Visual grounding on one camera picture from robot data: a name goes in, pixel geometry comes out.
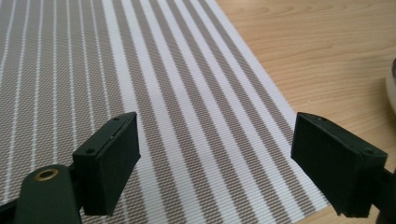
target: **black clamp jaw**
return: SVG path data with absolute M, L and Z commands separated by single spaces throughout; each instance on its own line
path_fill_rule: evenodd
M 20 198 L 0 207 L 0 223 L 81 223 L 81 207 L 111 216 L 139 159 L 136 113 L 110 119 L 73 153 L 72 165 L 26 176 Z
M 374 204 L 381 223 L 396 223 L 396 176 L 384 169 L 384 151 L 325 118 L 298 113 L 291 157 L 338 215 L 368 217 Z

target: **light wood surface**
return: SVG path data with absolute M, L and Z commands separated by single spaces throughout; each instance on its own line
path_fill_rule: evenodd
M 218 0 L 294 111 L 330 119 L 389 154 L 396 116 L 385 77 L 396 58 L 396 1 Z M 300 223 L 375 223 L 327 207 Z

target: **brass insert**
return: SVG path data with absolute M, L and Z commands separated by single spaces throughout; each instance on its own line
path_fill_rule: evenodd
M 55 177 L 59 171 L 57 169 L 47 169 L 43 170 L 37 175 L 35 175 L 35 181 L 46 181 Z

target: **wooden table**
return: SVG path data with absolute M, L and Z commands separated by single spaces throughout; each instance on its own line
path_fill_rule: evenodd
M 396 116 L 385 77 L 396 58 L 394 0 L 218 0 L 294 111 L 334 121 L 389 154 Z M 300 223 L 375 223 L 338 217 L 331 206 Z

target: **striped mat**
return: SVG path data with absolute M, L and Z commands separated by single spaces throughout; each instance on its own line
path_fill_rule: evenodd
M 86 223 L 293 223 L 327 205 L 290 159 L 294 112 L 214 0 L 0 0 L 0 99 L 2 203 L 136 111 L 142 159 L 115 215 Z

